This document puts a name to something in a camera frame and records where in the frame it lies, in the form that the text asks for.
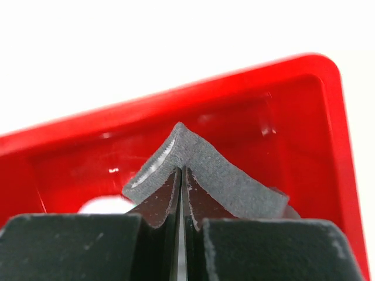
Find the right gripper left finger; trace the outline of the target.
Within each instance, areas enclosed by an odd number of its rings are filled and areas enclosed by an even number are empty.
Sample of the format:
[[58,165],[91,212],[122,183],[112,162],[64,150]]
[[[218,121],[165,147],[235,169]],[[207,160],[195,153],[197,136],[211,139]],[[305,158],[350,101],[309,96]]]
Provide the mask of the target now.
[[1,229],[2,280],[176,280],[175,169],[125,214],[22,214]]

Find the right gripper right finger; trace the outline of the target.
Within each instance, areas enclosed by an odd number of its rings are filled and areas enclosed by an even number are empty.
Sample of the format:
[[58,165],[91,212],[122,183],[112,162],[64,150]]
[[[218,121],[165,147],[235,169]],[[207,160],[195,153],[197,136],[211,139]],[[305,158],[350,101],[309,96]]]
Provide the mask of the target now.
[[188,280],[363,280],[344,233],[315,219],[242,220],[184,167]]

